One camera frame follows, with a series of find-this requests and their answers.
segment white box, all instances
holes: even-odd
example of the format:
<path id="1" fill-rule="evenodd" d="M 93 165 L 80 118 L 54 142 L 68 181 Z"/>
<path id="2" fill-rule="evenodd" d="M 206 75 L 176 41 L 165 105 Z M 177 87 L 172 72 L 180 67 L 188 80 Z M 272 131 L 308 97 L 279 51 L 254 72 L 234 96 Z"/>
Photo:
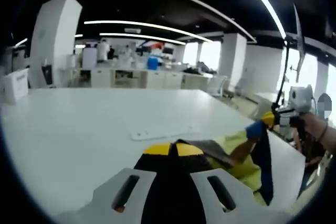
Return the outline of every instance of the white box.
<path id="1" fill-rule="evenodd" d="M 9 104 L 28 95 L 28 69 L 17 70 L 3 77 L 5 100 Z"/>

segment floor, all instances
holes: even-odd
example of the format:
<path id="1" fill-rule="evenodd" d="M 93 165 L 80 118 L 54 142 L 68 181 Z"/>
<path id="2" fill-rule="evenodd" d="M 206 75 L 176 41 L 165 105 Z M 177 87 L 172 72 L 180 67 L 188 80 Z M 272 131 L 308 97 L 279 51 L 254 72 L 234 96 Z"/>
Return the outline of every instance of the floor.
<path id="1" fill-rule="evenodd" d="M 254 109 L 256 108 L 256 104 L 246 100 L 244 98 L 233 98 L 232 100 L 228 98 L 218 98 L 223 103 L 227 104 L 231 108 L 237 110 L 244 116 L 249 117 Z M 324 172 L 320 173 L 320 176 L 314 181 L 298 198 L 298 200 L 292 205 L 288 207 L 287 212 L 295 215 L 297 214 L 308 202 L 309 200 L 315 195 L 319 185 L 323 181 Z"/>

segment white cutout piece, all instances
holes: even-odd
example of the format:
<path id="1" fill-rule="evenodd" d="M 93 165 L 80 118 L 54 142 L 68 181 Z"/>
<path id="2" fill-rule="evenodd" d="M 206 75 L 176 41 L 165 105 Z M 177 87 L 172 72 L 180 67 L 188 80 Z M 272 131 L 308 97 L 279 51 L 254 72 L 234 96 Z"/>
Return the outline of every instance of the white cutout piece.
<path id="1" fill-rule="evenodd" d="M 156 127 L 150 130 L 140 130 L 131 132 L 131 140 L 133 141 L 145 141 L 159 138 L 168 138 L 185 134 L 197 133 L 198 129 L 195 126 L 167 126 L 163 125 L 162 128 Z"/>

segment ceiling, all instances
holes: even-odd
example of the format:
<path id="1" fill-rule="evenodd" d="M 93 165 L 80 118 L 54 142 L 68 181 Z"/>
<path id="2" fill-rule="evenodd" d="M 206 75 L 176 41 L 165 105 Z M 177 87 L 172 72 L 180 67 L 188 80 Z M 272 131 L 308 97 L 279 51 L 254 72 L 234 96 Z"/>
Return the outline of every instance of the ceiling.
<path id="1" fill-rule="evenodd" d="M 36 16 L 41 4 L 48 0 L 7 0 L 8 22 L 5 38 L 9 44 L 32 36 Z M 96 24 L 84 25 L 89 20 L 126 20 L 163 25 L 190 33 L 224 31 L 244 33 L 222 16 L 190 0 L 77 0 L 83 10 L 78 24 L 78 34 L 85 38 L 98 37 L 99 33 L 124 33 L 130 25 Z M 229 18 L 233 18 L 242 28 L 278 31 L 271 15 L 261 0 L 199 0 L 215 8 Z M 297 4 L 305 36 L 322 42 L 325 39 L 325 24 L 336 10 L 333 0 L 269 0 L 275 9 L 285 31 L 295 33 L 293 3 Z M 156 28 L 140 27 L 141 34 L 169 39 L 183 35 Z"/>

